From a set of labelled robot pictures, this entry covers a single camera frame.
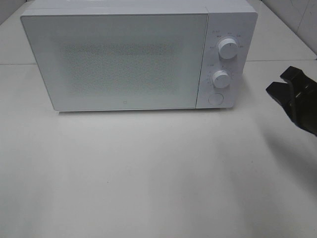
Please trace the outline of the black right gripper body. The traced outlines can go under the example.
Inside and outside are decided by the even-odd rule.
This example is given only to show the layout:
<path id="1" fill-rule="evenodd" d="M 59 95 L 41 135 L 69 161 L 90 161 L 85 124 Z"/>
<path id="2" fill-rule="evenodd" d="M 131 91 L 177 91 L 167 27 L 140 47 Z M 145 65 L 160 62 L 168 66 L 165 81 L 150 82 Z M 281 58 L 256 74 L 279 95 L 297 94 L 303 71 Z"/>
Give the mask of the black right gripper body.
<path id="1" fill-rule="evenodd" d="M 317 83 L 290 83 L 292 122 L 317 135 Z"/>

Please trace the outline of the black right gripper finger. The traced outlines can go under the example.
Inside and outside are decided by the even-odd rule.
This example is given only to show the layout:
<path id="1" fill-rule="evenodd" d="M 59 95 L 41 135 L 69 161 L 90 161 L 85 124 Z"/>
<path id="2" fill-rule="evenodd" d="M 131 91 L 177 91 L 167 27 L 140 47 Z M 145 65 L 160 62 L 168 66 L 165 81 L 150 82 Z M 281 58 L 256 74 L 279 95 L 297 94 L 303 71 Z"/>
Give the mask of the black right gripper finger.
<path id="1" fill-rule="evenodd" d="M 304 74 L 304 72 L 296 67 L 289 66 L 280 76 L 285 82 L 293 87 L 315 87 L 317 83 Z"/>
<path id="2" fill-rule="evenodd" d="M 291 83 L 272 82 L 266 92 L 284 109 L 286 114 L 295 114 L 295 93 Z"/>

